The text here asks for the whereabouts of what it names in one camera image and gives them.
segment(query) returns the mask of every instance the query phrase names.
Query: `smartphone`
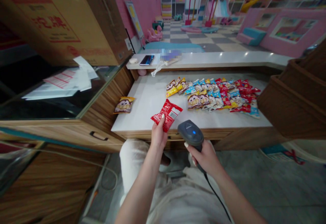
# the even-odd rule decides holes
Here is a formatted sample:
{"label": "smartphone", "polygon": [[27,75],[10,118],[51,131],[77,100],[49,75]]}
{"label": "smartphone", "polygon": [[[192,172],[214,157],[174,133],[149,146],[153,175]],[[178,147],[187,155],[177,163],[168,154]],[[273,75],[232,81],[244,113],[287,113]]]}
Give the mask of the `smartphone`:
{"label": "smartphone", "polygon": [[146,55],[139,65],[150,65],[154,58],[154,55]]}

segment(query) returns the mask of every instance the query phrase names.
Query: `slide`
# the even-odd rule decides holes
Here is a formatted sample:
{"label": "slide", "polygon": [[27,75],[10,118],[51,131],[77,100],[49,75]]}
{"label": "slide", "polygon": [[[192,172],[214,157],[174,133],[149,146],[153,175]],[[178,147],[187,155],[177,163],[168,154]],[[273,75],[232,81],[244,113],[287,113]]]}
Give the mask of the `slide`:
{"label": "slide", "polygon": [[248,11],[248,9],[250,9],[250,7],[251,7],[252,5],[254,5],[256,2],[258,2],[258,1],[259,1],[259,0],[251,0],[251,1],[247,2],[247,3],[245,3],[245,4],[242,6],[240,12],[246,13],[246,12]]}
{"label": "slide", "polygon": [[[212,4],[213,4],[213,12],[214,12],[216,2],[210,1],[208,3],[208,7],[206,8],[206,13],[205,13],[205,15],[207,17],[210,16],[210,12],[211,12],[211,9],[212,9]],[[231,12],[229,10],[229,4],[227,3],[227,1],[226,0],[224,0],[224,1],[218,0],[216,10],[215,10],[215,14],[214,14],[214,16],[212,18],[215,19],[217,17],[229,17],[230,15],[231,15]]]}

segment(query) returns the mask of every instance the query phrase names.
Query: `barcode scanner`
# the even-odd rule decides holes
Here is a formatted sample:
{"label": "barcode scanner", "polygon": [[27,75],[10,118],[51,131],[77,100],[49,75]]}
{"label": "barcode scanner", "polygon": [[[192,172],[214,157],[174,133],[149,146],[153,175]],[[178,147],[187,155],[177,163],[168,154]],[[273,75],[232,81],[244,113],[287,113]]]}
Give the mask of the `barcode scanner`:
{"label": "barcode scanner", "polygon": [[[185,122],[182,122],[178,125],[178,133],[182,136],[182,138],[191,146],[193,146],[195,149],[197,149],[199,152],[202,150],[202,144],[204,142],[204,134],[201,132],[198,126],[196,126],[191,120],[186,120]],[[207,180],[209,186],[211,187],[212,191],[215,193],[218,200],[221,202],[225,213],[228,216],[228,219],[231,221],[231,218],[229,216],[229,213],[227,212],[223,202],[221,201],[220,197],[216,194],[213,187],[211,186],[206,171],[200,166],[200,164],[197,164],[198,169],[204,173],[205,179]]]}

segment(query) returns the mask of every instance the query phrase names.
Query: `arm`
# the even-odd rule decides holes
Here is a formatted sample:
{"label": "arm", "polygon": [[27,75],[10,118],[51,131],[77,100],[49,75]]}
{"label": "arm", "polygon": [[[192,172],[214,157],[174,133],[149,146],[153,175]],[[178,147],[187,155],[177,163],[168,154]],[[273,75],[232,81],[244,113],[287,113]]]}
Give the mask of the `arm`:
{"label": "arm", "polygon": [[155,190],[167,133],[163,132],[165,117],[154,123],[152,140],[140,172],[128,192],[117,215],[115,223],[146,223]]}
{"label": "arm", "polygon": [[235,223],[267,223],[223,169],[211,143],[204,140],[201,152],[187,143],[185,146],[191,153],[195,165],[198,162],[216,181]]}

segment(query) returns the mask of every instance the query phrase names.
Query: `checkered floor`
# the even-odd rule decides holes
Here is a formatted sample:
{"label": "checkered floor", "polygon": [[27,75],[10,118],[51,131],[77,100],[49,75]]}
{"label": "checkered floor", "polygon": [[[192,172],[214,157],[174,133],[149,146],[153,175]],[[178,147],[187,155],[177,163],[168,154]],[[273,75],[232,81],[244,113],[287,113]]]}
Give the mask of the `checkered floor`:
{"label": "checkered floor", "polygon": [[216,33],[189,33],[180,27],[183,21],[164,21],[163,42],[194,43],[200,45],[205,52],[241,52],[241,51],[268,51],[260,46],[248,46],[236,39],[240,25],[218,26]]}

